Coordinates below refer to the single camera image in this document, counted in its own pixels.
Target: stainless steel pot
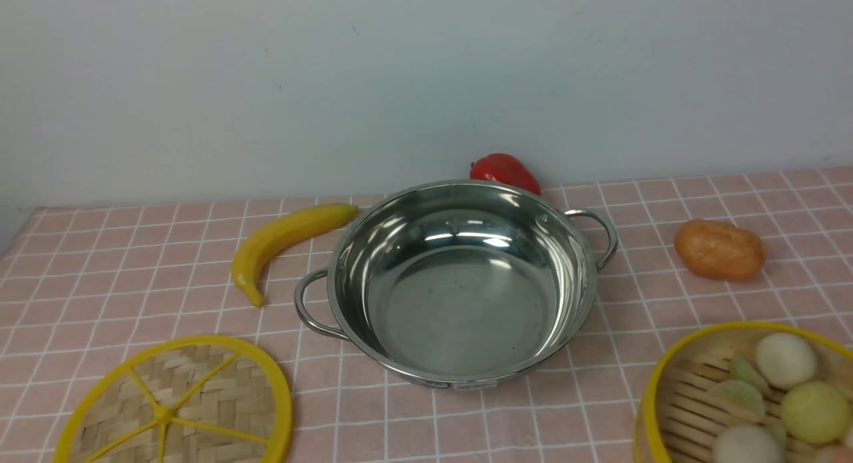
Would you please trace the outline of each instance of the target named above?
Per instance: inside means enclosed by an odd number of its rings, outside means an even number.
[[[595,262],[566,217],[591,217],[609,245]],[[295,291],[308,328],[349,340],[417,384],[488,388],[563,347],[584,324],[616,230],[591,210],[559,211],[490,181],[414,187],[361,214],[329,269]],[[339,328],[305,309],[305,290],[328,277]]]

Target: pot label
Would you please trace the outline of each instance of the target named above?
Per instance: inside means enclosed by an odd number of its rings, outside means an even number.
[[[448,386],[450,386],[450,384],[442,383],[440,381],[430,381],[428,379],[417,380],[415,381],[415,383],[420,383],[430,388],[447,388]]]
[[[497,386],[497,381],[479,381],[477,383],[454,383],[454,390],[487,390]]]

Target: bamboo steamer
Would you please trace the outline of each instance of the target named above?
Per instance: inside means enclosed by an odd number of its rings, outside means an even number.
[[[780,423],[783,390],[771,387],[773,393],[764,399],[767,414],[761,421],[706,392],[710,385],[728,379],[732,357],[742,356],[754,366],[756,345],[775,332],[794,333],[808,341],[818,356],[817,379],[853,400],[853,352],[837,342],[785,324],[716,324],[677,342],[655,366],[634,421],[634,462],[711,463],[710,448],[728,427]],[[818,448],[788,435],[786,461],[808,463]]]
[[[279,463],[293,433],[281,369],[238,338],[188,336],[132,357],[80,402],[55,463]]]

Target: red bell pepper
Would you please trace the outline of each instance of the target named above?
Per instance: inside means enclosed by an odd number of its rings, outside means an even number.
[[[471,163],[471,180],[497,181],[536,195],[542,195],[539,183],[521,162],[506,153],[493,153]]]

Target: toy banana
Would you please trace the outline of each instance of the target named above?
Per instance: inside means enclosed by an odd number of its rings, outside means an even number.
[[[249,235],[231,263],[231,280],[256,307],[264,304],[258,290],[261,271],[276,254],[298,242],[343,227],[359,213],[347,204],[317,205],[275,219]]]

